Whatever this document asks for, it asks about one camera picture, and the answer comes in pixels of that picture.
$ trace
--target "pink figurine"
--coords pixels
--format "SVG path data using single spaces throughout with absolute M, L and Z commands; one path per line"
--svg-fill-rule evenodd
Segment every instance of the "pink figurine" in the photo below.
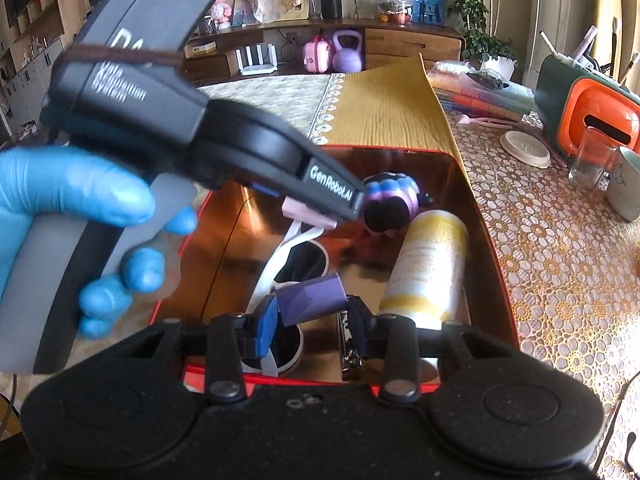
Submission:
M 211 19 L 216 24 L 217 30 L 224 30 L 231 27 L 229 18 L 232 14 L 231 6 L 226 0 L 216 0 L 211 7 Z

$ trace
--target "potted plant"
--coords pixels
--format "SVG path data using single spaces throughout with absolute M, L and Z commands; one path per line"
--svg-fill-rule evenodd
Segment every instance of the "potted plant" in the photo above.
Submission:
M 484 0 L 449 0 L 447 14 L 458 15 L 460 24 L 465 29 L 466 49 L 462 52 L 463 59 L 475 60 L 481 64 L 482 69 L 491 68 L 509 80 L 518 65 L 518 59 L 511 40 L 503 41 L 495 37 L 500 17 L 500 0 L 497 1 L 495 22 L 492 4 L 493 0 L 487 9 Z

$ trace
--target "white round lid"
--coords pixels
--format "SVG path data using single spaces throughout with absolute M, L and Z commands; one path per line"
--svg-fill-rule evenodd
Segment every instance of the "white round lid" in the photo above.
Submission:
M 500 137 L 500 145 L 513 158 L 535 168 L 545 169 L 551 165 L 551 156 L 546 146 L 524 132 L 508 131 Z

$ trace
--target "glass cup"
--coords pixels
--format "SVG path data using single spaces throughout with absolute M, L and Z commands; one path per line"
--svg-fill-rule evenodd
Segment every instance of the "glass cup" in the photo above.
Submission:
M 569 171 L 569 181 L 587 191 L 596 189 L 605 170 L 611 167 L 619 145 L 599 129 L 587 126 Z

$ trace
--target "kettlebell handle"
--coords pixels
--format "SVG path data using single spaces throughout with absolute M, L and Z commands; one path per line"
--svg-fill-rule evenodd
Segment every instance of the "kettlebell handle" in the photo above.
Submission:
M 351 36 L 352 38 L 358 38 L 358 46 L 356 47 L 356 50 L 358 51 L 358 53 L 361 51 L 362 35 L 359 32 L 357 32 L 356 30 L 338 30 L 334 33 L 334 48 L 336 52 L 340 52 L 342 49 L 344 49 L 344 47 L 340 44 L 340 41 L 338 41 L 338 38 L 340 38 L 340 36 Z

